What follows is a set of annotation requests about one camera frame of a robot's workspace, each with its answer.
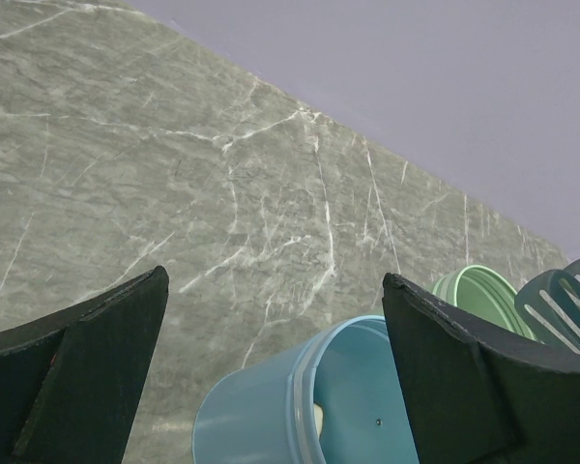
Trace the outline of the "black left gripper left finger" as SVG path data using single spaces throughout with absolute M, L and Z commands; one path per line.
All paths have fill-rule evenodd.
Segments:
M 0 463 L 121 462 L 167 301 L 157 266 L 0 332 Z

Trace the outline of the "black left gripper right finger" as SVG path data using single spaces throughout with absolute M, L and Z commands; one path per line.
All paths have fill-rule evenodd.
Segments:
M 580 355 L 387 273 L 392 355 L 422 463 L 580 463 Z

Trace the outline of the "metal tongs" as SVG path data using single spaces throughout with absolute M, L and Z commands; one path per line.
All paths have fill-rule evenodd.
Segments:
M 540 342 L 580 354 L 580 258 L 528 281 L 514 306 Z

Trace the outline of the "round bun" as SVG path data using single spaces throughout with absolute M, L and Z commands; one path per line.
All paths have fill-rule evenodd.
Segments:
M 323 425 L 324 425 L 324 410 L 317 403 L 313 404 L 313 417 L 314 417 L 317 436 L 320 437 L 322 434 Z

